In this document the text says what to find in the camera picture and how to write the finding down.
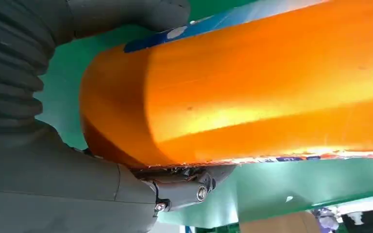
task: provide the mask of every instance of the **metal bolt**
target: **metal bolt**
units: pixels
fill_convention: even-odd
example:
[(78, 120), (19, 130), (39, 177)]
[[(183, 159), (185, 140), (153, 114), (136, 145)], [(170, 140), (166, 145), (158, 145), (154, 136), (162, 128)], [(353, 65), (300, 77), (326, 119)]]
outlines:
[(208, 193), (208, 190), (206, 189), (206, 187), (205, 186), (200, 186), (198, 188), (198, 192), (197, 192), (197, 199), (198, 199), (198, 201), (205, 200), (207, 193)]
[(164, 211), (167, 205), (165, 203), (157, 203), (155, 206), (155, 211), (161, 212)]

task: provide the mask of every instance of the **orange plastic part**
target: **orange plastic part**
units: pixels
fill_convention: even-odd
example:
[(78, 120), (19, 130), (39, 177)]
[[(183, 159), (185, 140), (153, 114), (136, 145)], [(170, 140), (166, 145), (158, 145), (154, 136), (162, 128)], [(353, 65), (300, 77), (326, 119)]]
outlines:
[(103, 52), (81, 113), (92, 151), (129, 167), (373, 151), (373, 0)]

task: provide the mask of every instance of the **green surface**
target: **green surface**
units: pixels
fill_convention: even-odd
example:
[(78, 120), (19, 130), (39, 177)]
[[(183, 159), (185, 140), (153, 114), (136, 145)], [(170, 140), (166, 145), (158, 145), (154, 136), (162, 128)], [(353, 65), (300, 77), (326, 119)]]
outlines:
[[(251, 2), (250, 0), (192, 0), (191, 19)], [(56, 51), (38, 116), (57, 128), (66, 143), (86, 148), (79, 123), (78, 93), (83, 71), (100, 51), (145, 37), (150, 32), (128, 26), (96, 37), (74, 41)], [(293, 200), (286, 203), (288, 196)], [(159, 220), (203, 228), (300, 211), (319, 205), (373, 196), (373, 160), (308, 161), (251, 164), (238, 167), (209, 199)]]

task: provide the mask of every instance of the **blue label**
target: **blue label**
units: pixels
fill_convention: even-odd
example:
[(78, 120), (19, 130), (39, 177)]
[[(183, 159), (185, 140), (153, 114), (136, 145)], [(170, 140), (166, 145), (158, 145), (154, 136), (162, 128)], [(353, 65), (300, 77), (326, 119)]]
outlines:
[(197, 21), (191, 21), (190, 24), (181, 28), (158, 33), (145, 39), (129, 42), (125, 46), (124, 51), (133, 52), (150, 48), (174, 40), (179, 40), (182, 38), (222, 29), (225, 27), (247, 23), (256, 19), (277, 15), (286, 11), (299, 9), (322, 1), (323, 0), (259, 0), (241, 7), (236, 7), (220, 14), (216, 14), (211, 17), (203, 18)]
[(279, 162), (301, 161), (302, 158), (300, 158), (300, 157), (278, 157), (277, 160), (278, 160)]

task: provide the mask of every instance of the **gray robotic arm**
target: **gray robotic arm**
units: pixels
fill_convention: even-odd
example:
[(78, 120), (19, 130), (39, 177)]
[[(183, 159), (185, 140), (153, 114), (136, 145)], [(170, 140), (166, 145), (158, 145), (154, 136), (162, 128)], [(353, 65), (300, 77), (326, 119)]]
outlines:
[(125, 23), (166, 30), (188, 15), (187, 0), (0, 0), (0, 233), (145, 233), (157, 212), (205, 199), (215, 168), (130, 171), (34, 118), (57, 46)]

